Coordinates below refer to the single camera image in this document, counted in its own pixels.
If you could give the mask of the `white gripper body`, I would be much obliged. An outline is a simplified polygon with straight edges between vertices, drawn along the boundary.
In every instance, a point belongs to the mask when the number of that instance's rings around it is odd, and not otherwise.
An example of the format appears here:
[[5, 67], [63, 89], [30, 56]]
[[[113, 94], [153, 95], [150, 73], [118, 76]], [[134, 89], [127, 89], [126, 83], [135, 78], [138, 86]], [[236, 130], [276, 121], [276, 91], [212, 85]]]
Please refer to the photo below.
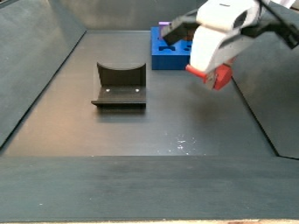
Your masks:
[[253, 43], [241, 37], [241, 29], [256, 25], [264, 14], [257, 0], [209, 0], [198, 9], [192, 45], [192, 66], [213, 71]]

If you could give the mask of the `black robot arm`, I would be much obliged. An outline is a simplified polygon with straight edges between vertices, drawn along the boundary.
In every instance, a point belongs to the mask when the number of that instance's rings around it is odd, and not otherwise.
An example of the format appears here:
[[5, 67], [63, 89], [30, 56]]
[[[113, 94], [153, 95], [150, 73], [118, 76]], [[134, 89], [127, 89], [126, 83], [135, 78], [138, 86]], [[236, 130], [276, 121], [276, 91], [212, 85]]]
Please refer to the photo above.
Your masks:
[[299, 45], [299, 29], [269, 6], [270, 0], [209, 0], [198, 9], [190, 66], [208, 74], [276, 32], [290, 48]]

